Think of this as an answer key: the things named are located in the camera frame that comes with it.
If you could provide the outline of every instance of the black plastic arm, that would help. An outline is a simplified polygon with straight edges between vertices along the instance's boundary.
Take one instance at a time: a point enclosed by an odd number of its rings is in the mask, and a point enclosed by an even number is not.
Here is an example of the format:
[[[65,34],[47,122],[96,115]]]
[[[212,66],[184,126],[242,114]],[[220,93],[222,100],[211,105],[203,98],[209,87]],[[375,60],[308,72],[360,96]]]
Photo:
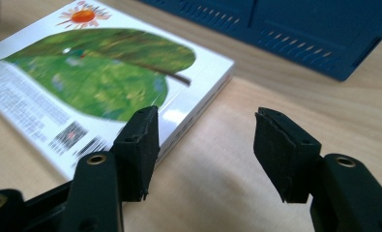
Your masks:
[[[72,181],[26,202],[0,190],[0,231],[124,231],[122,201],[148,194],[159,151],[158,108],[140,109],[109,152],[78,162]]]
[[[382,187],[358,160],[321,144],[284,114],[256,113],[254,153],[288,203],[306,203],[315,231],[382,231]]]

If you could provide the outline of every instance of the blue container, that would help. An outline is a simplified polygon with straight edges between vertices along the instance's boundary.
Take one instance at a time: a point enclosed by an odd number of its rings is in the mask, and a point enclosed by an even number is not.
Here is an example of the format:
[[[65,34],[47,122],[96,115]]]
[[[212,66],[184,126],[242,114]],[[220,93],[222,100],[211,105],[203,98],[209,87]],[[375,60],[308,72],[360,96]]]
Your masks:
[[[338,80],[382,41],[382,0],[140,0]]]

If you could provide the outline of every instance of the children's book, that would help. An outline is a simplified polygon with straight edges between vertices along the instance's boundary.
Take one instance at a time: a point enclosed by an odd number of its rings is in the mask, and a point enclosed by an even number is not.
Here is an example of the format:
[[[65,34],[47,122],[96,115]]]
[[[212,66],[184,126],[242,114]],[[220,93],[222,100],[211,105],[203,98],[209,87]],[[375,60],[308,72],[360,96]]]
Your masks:
[[[74,1],[0,42],[0,114],[70,180],[133,113],[159,108],[170,151],[234,62],[103,3]]]

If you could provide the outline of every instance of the red sun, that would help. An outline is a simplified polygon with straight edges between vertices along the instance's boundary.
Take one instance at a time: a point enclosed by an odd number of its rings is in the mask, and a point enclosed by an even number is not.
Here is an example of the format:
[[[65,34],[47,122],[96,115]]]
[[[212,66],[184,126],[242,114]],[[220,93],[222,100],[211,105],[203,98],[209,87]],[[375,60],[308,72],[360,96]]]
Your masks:
[[[84,5],[82,7],[77,6],[67,10],[66,12],[62,12],[60,17],[66,18],[67,20],[58,23],[57,26],[69,23],[66,28],[74,25],[74,29],[83,29],[89,26],[98,27],[100,25],[98,20],[107,20],[111,17],[111,15],[109,15],[104,9],[101,10],[95,6]]]
[[[74,13],[71,16],[71,20],[77,23],[89,22],[94,18],[95,18],[95,13],[91,10],[82,10],[82,11]]]

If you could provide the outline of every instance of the white book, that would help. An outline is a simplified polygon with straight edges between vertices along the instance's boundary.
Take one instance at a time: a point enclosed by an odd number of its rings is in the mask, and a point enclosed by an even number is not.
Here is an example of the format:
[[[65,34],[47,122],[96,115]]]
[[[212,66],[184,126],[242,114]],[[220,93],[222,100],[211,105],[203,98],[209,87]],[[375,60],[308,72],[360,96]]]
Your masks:
[[[234,62],[103,3],[74,1],[0,42],[0,114],[64,177],[159,107],[160,161]]]

